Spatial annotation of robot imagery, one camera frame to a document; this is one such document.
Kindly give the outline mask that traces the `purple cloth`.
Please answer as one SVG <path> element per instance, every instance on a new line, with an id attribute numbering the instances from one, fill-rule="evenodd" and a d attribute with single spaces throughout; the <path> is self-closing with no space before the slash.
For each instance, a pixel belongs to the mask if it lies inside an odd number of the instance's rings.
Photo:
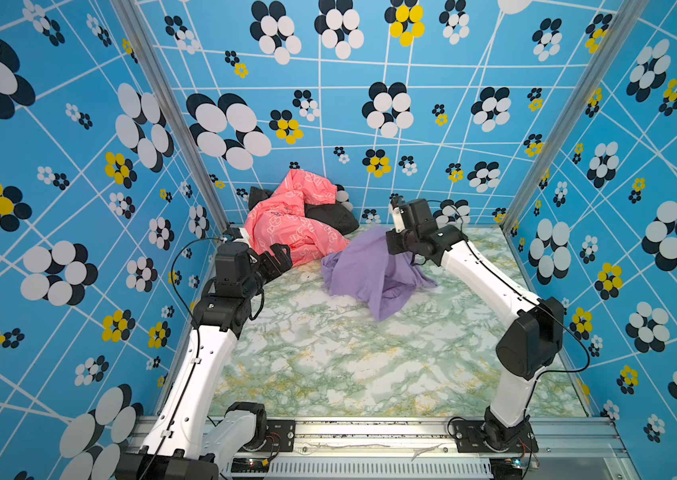
<path id="1" fill-rule="evenodd" d="M 382 227 L 361 232 L 344 250 L 322 259 L 328 294 L 365 303 L 377 321 L 402 310 L 416 291 L 437 286 L 412 263 L 410 253 L 388 252 L 386 233 Z"/>

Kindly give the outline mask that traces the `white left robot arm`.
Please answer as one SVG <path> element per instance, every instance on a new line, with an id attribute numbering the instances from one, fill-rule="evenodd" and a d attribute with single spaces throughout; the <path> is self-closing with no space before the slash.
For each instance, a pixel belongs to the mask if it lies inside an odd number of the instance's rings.
<path id="1" fill-rule="evenodd" d="M 266 442 L 266 408 L 236 402 L 208 429 L 208 410 L 222 370 L 246 323 L 262 308 L 264 287 L 292 269 L 290 248 L 274 244 L 256 253 L 244 240 L 220 244 L 214 277 L 192 309 L 192 332 L 174 387 L 136 453 L 120 457 L 116 479 L 220 479 L 242 448 Z"/>

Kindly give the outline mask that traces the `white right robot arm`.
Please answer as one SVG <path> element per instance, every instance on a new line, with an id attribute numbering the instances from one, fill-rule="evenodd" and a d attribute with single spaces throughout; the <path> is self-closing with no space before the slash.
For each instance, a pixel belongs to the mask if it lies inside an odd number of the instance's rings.
<path id="1" fill-rule="evenodd" d="M 500 320 L 504 334 L 495 346 L 502 370 L 496 394 L 485 410 L 482 439 L 502 452 L 529 430 L 528 406 L 537 382 L 563 346 L 563 308 L 542 299 L 493 265 L 467 235 L 452 225 L 439 226 L 428 202 L 391 202 L 393 228 L 388 252 L 421 256 L 461 280 Z"/>

